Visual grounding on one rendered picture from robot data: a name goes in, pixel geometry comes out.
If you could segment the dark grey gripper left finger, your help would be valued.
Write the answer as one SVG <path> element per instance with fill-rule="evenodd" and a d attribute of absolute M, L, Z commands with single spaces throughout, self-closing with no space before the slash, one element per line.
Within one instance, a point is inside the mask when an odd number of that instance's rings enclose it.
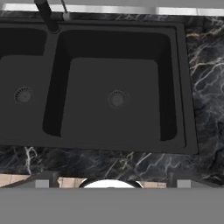
<path fill-rule="evenodd" d="M 58 182 L 59 174 L 55 171 L 43 171 L 40 174 L 31 175 L 26 180 L 20 180 L 16 183 L 10 184 L 9 187 L 21 188 L 59 188 Z"/>

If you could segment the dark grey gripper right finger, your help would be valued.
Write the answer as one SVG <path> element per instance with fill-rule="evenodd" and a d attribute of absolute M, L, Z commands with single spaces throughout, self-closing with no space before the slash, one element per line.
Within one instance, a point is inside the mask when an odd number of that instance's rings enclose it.
<path fill-rule="evenodd" d="M 191 175 L 170 173 L 167 180 L 167 187 L 169 188 L 219 188 L 220 186 L 208 181 L 196 178 Z"/>

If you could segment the black double basin sink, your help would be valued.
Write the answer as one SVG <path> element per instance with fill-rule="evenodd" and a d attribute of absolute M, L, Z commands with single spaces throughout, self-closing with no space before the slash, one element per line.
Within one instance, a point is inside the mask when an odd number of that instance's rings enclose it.
<path fill-rule="evenodd" d="M 0 144 L 197 154 L 184 25 L 0 19 Z"/>

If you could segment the white round thing black rim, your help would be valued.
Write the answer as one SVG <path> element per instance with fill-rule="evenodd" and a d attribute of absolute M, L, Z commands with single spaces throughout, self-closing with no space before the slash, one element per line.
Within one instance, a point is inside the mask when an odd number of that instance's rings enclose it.
<path fill-rule="evenodd" d="M 85 179 L 80 188 L 142 188 L 137 181 L 121 181 L 117 179 Z"/>

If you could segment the black tap spout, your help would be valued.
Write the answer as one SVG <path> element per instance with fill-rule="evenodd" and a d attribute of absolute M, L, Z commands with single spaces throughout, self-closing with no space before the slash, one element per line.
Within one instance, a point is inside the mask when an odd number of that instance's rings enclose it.
<path fill-rule="evenodd" d="M 49 3 L 47 0 L 34 0 L 34 3 L 36 4 L 39 14 L 45 21 L 45 24 L 51 33 L 57 33 L 60 31 L 59 25 L 52 20 L 51 15 L 52 15 L 52 10 L 49 6 Z"/>

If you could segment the grey tap lever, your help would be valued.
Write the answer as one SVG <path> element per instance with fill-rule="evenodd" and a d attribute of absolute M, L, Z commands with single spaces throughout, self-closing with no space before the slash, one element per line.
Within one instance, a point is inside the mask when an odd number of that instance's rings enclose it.
<path fill-rule="evenodd" d="M 70 20 L 70 12 L 67 10 L 65 0 L 60 0 L 60 1 L 61 1 L 63 10 L 64 10 L 64 12 L 63 12 L 63 19 L 64 19 L 65 21 L 68 21 L 68 20 Z"/>

